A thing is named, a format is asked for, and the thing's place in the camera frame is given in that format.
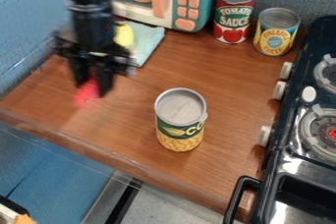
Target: floor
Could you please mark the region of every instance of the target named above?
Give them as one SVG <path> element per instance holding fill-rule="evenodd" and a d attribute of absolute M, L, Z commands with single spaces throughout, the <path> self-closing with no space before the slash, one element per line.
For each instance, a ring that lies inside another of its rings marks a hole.
<path fill-rule="evenodd" d="M 149 185 L 142 186 L 122 224 L 221 224 L 223 215 Z"/>

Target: wooden countertop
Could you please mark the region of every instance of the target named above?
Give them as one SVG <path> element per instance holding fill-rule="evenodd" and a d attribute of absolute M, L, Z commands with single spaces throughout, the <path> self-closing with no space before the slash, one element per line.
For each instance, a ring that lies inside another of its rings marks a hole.
<path fill-rule="evenodd" d="M 263 149 L 256 139 L 277 113 L 272 91 L 298 44 L 274 58 L 259 54 L 251 39 L 227 45 L 208 29 L 167 30 L 135 78 L 118 77 L 112 92 L 83 108 L 74 105 L 76 90 L 62 59 L 52 56 L 0 103 L 0 120 L 223 212 L 237 179 L 259 176 Z M 204 140 L 186 153 L 165 149 L 155 136 L 154 101 L 177 86 L 198 91 L 208 105 Z"/>

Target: red light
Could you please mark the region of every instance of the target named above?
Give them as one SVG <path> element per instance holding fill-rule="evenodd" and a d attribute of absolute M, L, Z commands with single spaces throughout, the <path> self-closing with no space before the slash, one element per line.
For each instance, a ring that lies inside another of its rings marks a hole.
<path fill-rule="evenodd" d="M 336 129 L 331 129 L 329 131 L 329 136 L 336 140 Z"/>
<path fill-rule="evenodd" d="M 98 84 L 96 79 L 90 79 L 86 84 L 77 90 L 75 104 L 84 107 L 88 99 L 98 98 Z"/>

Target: tin can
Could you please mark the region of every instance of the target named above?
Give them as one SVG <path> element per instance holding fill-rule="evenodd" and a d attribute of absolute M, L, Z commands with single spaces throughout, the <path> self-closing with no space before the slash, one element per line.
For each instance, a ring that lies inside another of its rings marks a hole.
<path fill-rule="evenodd" d="M 206 102 L 197 92 L 177 87 L 161 93 L 155 101 L 156 135 L 173 151 L 196 148 L 203 139 Z"/>
<path fill-rule="evenodd" d="M 250 32 L 251 13 L 256 0 L 217 0 L 214 36 L 225 43 L 239 43 Z"/>
<path fill-rule="evenodd" d="M 254 47 L 269 56 L 288 53 L 293 46 L 300 22 L 300 17 L 288 9 L 263 10 L 257 22 Z"/>

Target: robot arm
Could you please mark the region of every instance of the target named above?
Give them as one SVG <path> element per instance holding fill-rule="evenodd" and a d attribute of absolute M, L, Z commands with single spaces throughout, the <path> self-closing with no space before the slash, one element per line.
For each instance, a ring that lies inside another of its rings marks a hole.
<path fill-rule="evenodd" d="M 115 75 L 126 75 L 135 67 L 129 51 L 113 40 L 111 0 L 71 0 L 69 10 L 71 31 L 56 33 L 57 51 L 69 59 L 77 87 L 94 76 L 99 95 L 104 96 L 113 87 Z"/>

